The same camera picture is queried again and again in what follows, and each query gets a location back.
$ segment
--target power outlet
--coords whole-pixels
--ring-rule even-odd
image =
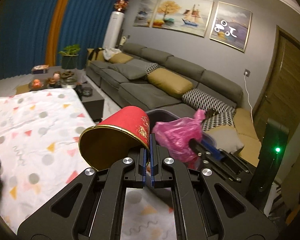
[[[249,76],[250,76],[250,70],[245,69],[244,72],[243,72],[243,74],[244,74],[245,76],[249,77]]]

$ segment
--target painting of sailboat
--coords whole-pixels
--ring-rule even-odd
[[[142,0],[134,19],[133,26],[150,27],[157,2],[158,0]]]
[[[204,37],[212,6],[211,0],[159,0],[152,27]]]
[[[251,18],[251,11],[233,4],[219,2],[210,39],[244,52],[248,41]]]

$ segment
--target orange curtain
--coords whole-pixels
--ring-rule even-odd
[[[66,10],[68,0],[58,0],[52,16],[50,30],[48,35],[45,64],[50,66],[56,65],[56,53],[58,48],[58,39],[63,15]]]

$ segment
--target potted plant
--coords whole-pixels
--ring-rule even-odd
[[[62,51],[59,51],[59,54],[62,55],[61,67],[63,69],[77,68],[79,51],[80,51],[79,44],[66,46]]]

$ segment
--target green leaves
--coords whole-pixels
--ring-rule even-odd
[[[74,44],[74,45],[66,46],[62,51],[59,51],[58,53],[63,56],[73,56],[73,55],[77,55],[79,51],[80,51],[80,45]]]

